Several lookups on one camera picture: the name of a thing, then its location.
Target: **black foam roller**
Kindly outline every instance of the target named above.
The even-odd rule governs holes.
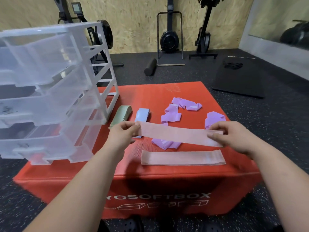
[[[144,70],[146,76],[151,76],[157,66],[157,60],[153,58]]]

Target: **plywood wall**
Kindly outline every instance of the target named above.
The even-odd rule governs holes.
[[[309,0],[260,0],[249,34],[279,41],[285,30],[297,24],[293,19],[309,21]]]
[[[157,13],[167,10],[167,0],[67,0],[80,2],[88,21],[106,19],[113,32],[111,53],[157,50]],[[213,8],[207,30],[212,49],[237,48],[253,0],[225,0]],[[197,0],[174,0],[174,10],[183,14],[183,48],[195,50],[194,42],[203,24],[206,8]],[[0,30],[55,24],[58,9],[53,0],[1,0]],[[160,17],[159,36],[166,29],[166,15]],[[173,27],[180,37],[180,16]]]

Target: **forearm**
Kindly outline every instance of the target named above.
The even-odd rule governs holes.
[[[25,231],[97,231],[118,161],[103,147]]]
[[[309,175],[264,143],[252,153],[286,232],[309,231]]]

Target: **hand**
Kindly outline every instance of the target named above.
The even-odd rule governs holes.
[[[107,148],[109,152],[115,152],[117,155],[120,155],[119,161],[122,160],[125,149],[129,144],[135,142],[132,137],[138,136],[140,128],[140,124],[131,121],[122,121],[114,125],[103,147]]]
[[[220,121],[213,124],[209,129],[222,130],[224,133],[223,135],[218,133],[208,134],[209,138],[250,157],[257,148],[265,143],[236,121]]]

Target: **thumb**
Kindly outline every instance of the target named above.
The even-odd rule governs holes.
[[[210,139],[222,144],[223,146],[228,145],[228,136],[227,135],[223,135],[223,134],[219,134],[219,133],[209,133],[209,134],[207,134],[207,137],[209,137]]]
[[[132,137],[138,136],[138,131],[140,128],[141,126],[139,124],[135,124],[135,125],[132,125],[130,128],[128,128],[127,132],[129,132]]]

